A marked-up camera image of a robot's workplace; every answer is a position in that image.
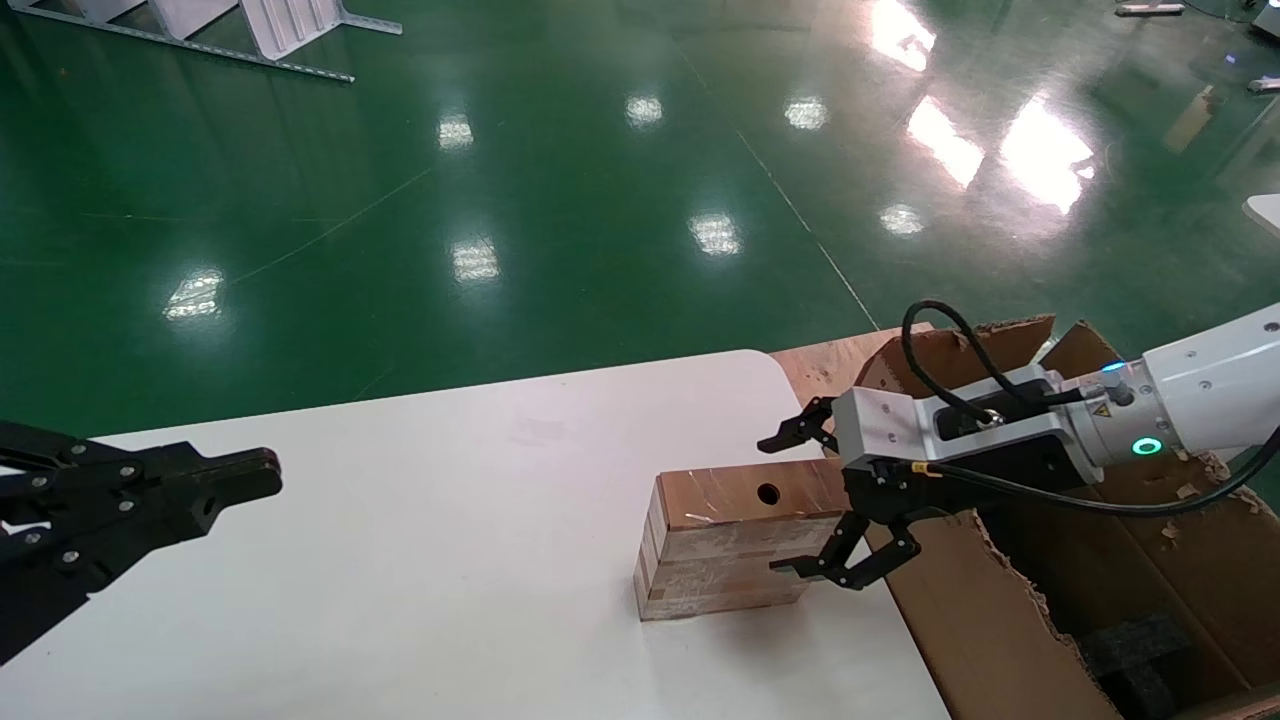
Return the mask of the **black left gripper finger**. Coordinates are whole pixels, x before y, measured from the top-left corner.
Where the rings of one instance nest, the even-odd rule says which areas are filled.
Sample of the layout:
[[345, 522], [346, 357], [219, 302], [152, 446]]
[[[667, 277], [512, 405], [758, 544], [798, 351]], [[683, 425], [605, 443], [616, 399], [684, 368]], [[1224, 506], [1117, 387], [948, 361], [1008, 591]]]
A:
[[148, 553], [205, 537], [216, 498], [124, 514], [83, 536], [36, 527], [3, 539], [1, 661], [9, 664]]
[[125, 450], [3, 421], [1, 451], [5, 511], [68, 511], [91, 498], [140, 498], [160, 488], [209, 492], [236, 505], [283, 487], [279, 457], [269, 448], [216, 457], [187, 442]]

